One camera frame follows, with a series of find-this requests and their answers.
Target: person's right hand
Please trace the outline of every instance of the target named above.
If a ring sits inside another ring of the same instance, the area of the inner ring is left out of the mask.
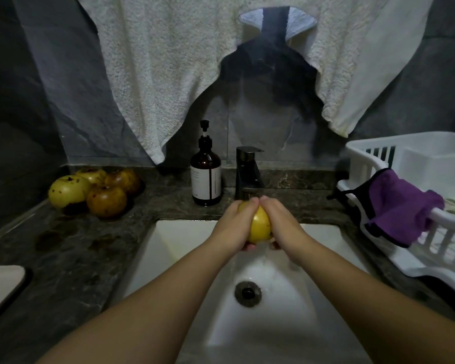
[[[261,207],[266,211],[271,222],[271,231],[277,243],[291,261],[298,263],[297,255],[304,244],[313,242],[300,226],[295,217],[281,204],[278,199],[263,195],[260,198]]]

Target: purple cloth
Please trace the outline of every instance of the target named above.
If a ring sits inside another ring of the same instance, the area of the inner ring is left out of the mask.
[[[428,231],[431,210],[445,207],[441,195],[432,190],[422,192],[393,170],[384,171],[374,179],[369,198],[376,215],[369,221],[369,227],[377,225],[383,233],[408,246]]]

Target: dark marble countertop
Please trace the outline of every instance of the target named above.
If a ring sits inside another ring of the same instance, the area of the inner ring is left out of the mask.
[[[232,171],[227,173],[229,186]],[[156,180],[151,171],[141,173],[146,188],[118,220],[102,221],[91,214],[64,216],[45,204],[0,237],[0,265],[24,266],[30,276],[0,313],[1,364],[35,362],[66,334],[98,315],[157,220],[218,219],[232,201],[234,189],[227,187],[219,204],[197,206],[184,173],[155,174]],[[274,171],[268,175],[271,188],[262,194],[277,197],[301,223],[340,226],[383,282],[455,321],[455,307],[448,299],[425,281],[403,275],[362,235],[342,203],[326,200],[335,186],[333,174],[291,172],[287,177],[286,172]]]

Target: black stripe on label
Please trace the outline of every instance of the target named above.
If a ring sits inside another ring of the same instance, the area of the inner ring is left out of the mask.
[[[209,169],[209,199],[212,199],[212,171]]]

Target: white label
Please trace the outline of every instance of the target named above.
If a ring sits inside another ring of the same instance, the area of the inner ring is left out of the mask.
[[[221,195],[221,166],[201,170],[191,166],[192,195],[197,199],[215,199]]]

